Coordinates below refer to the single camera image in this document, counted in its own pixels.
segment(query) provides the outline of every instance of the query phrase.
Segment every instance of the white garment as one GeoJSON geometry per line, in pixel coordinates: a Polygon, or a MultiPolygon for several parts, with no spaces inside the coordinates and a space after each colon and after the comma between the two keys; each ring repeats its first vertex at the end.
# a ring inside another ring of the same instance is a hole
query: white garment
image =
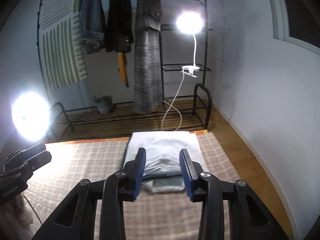
{"type": "MultiPolygon", "coordinates": [[[[179,165],[181,149],[187,149],[191,160],[200,163],[204,171],[208,170],[196,135],[190,134],[187,131],[133,133],[128,143],[124,165],[126,162],[135,159],[140,147],[145,148],[147,153],[144,176],[172,176],[181,174],[179,165]]],[[[175,179],[154,179],[143,182],[143,185],[153,193],[181,191],[184,189],[182,177],[175,179]]]]}

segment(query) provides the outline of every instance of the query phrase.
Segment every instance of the bright light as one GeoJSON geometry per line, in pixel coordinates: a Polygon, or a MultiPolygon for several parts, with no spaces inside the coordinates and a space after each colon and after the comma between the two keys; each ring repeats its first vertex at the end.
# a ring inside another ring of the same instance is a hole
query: bright light
{"type": "Polygon", "coordinates": [[[45,135],[49,127],[49,106],[36,93],[23,94],[12,106],[12,120],[23,137],[37,141],[45,135]]]}
{"type": "Polygon", "coordinates": [[[201,31],[202,25],[203,22],[200,15],[194,12],[185,12],[177,20],[177,26],[183,33],[198,33],[201,31]]]}

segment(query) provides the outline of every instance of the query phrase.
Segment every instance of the beige plaid fabric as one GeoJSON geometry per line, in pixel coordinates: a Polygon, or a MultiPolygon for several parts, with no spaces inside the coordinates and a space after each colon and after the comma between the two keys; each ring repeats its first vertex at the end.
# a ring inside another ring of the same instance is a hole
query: beige plaid fabric
{"type": "MultiPolygon", "coordinates": [[[[209,171],[221,180],[239,179],[235,168],[212,133],[197,136],[209,171]]],[[[48,144],[51,163],[35,171],[26,196],[44,221],[68,192],[83,178],[91,181],[116,172],[127,141],[81,144],[48,144]]],[[[95,239],[99,239],[101,202],[98,202],[95,239]]],[[[228,207],[225,205],[225,239],[230,238],[228,207]]],[[[141,191],[137,201],[124,203],[127,239],[197,239],[201,203],[192,203],[185,193],[150,195],[141,191]]],[[[39,228],[35,221],[33,230],[39,228]]]]}

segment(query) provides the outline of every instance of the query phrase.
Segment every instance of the metal screw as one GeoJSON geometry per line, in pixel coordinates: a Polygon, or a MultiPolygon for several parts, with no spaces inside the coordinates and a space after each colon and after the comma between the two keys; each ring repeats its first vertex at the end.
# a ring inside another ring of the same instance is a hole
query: metal screw
{"type": "Polygon", "coordinates": [[[208,172],[206,172],[206,171],[203,171],[203,172],[200,173],[200,176],[201,176],[202,178],[207,179],[207,178],[209,178],[209,177],[211,176],[211,174],[208,173],[208,172]]]}
{"type": "Polygon", "coordinates": [[[87,186],[90,183],[88,179],[82,179],[79,184],[80,186],[87,186]]]}
{"type": "Polygon", "coordinates": [[[118,171],[117,173],[116,173],[116,176],[118,177],[118,178],[122,178],[122,177],[124,177],[125,175],[127,175],[125,172],[123,172],[123,171],[118,171]]]}
{"type": "Polygon", "coordinates": [[[237,184],[238,184],[240,187],[244,187],[245,185],[247,185],[246,182],[245,182],[244,180],[242,180],[242,179],[238,180],[238,181],[237,181],[237,184]]]}

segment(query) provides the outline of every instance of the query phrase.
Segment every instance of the green plant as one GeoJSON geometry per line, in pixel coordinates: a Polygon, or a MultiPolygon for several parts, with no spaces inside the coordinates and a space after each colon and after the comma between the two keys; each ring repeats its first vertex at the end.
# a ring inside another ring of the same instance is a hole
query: green plant
{"type": "Polygon", "coordinates": [[[93,101],[95,103],[102,103],[102,102],[106,101],[106,99],[105,99],[105,96],[100,97],[100,98],[97,98],[96,96],[93,96],[93,101]]]}

